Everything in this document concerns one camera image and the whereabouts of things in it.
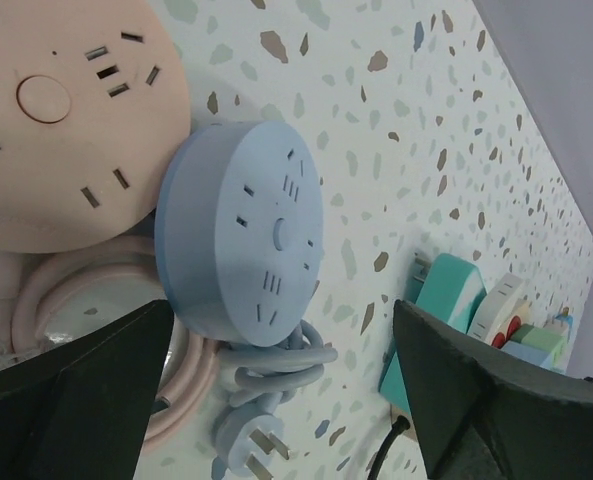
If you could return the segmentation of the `beige power strip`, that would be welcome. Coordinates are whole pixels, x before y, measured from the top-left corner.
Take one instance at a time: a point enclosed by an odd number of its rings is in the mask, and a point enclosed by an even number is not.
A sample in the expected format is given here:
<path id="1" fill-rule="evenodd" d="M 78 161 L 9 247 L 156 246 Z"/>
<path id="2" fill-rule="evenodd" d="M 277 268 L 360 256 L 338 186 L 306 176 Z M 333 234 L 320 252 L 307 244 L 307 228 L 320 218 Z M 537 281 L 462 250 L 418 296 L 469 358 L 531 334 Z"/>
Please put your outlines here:
<path id="1" fill-rule="evenodd" d="M 511 314 L 500 324 L 493 328 L 494 336 L 487 340 L 491 346 L 501 349 L 509 342 L 511 336 L 530 318 L 530 303 L 520 298 L 513 307 Z M 403 435 L 417 442 L 417 435 L 409 405 L 406 399 L 406 392 L 403 384 L 402 374 L 397 355 L 392 357 L 380 386 L 381 395 L 390 404 L 390 420 L 394 422 L 399 416 L 405 417 L 410 422 L 410 428 Z"/>

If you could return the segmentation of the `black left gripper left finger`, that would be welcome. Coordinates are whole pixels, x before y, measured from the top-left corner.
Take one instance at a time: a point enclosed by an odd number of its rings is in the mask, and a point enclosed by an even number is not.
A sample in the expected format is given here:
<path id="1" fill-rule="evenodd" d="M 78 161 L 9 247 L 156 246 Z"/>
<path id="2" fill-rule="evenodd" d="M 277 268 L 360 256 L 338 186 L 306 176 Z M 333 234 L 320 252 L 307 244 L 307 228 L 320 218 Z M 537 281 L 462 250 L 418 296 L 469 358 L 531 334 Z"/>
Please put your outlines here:
<path id="1" fill-rule="evenodd" d="M 0 371 L 0 479 L 130 479 L 174 325 L 152 301 Z"/>

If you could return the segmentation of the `light blue round socket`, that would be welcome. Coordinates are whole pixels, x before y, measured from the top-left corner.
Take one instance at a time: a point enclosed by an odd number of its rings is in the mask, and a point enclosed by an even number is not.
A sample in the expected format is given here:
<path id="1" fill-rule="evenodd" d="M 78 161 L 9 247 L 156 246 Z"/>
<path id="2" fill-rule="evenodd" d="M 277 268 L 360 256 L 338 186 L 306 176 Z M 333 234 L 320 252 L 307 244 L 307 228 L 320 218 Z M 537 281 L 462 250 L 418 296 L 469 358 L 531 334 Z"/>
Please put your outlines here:
<path id="1" fill-rule="evenodd" d="M 323 255 L 312 155 L 278 121 L 193 133 L 164 176 L 155 213 L 158 275 L 192 332 L 272 346 L 302 319 Z"/>

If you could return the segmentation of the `teal triangular power socket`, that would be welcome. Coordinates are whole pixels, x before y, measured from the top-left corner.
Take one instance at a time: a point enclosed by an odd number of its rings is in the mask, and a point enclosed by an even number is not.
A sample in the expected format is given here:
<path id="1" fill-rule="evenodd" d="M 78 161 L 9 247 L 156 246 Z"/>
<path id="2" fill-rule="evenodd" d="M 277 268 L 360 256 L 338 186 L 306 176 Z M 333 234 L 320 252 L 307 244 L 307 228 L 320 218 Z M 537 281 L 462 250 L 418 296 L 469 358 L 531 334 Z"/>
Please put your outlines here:
<path id="1" fill-rule="evenodd" d="M 466 333 L 486 296 L 478 268 L 448 253 L 439 254 L 433 261 L 416 255 L 411 275 L 405 299 Z M 395 342 L 392 342 L 389 362 L 381 375 L 379 393 L 397 410 L 405 414 L 411 412 Z"/>

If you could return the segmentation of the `pink round socket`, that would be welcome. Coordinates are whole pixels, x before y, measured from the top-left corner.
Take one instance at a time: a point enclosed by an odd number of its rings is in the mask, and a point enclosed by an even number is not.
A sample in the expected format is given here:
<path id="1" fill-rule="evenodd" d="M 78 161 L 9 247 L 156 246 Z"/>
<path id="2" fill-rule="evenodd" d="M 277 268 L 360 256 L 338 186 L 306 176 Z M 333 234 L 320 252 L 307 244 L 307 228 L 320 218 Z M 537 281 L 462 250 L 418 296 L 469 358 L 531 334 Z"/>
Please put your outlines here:
<path id="1" fill-rule="evenodd" d="M 191 125 L 184 68 L 145 1 L 0 1 L 0 250 L 114 238 L 157 202 Z"/>

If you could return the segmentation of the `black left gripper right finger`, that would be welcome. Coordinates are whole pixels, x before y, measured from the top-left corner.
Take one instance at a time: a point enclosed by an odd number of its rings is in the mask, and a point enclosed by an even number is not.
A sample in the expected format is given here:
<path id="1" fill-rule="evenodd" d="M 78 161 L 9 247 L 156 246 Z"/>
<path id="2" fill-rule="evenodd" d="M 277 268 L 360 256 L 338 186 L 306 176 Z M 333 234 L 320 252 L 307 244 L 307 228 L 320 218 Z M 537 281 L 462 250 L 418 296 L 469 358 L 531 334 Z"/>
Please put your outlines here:
<path id="1" fill-rule="evenodd" d="M 593 379 L 517 359 L 398 300 L 396 343 L 430 479 L 593 479 Z"/>

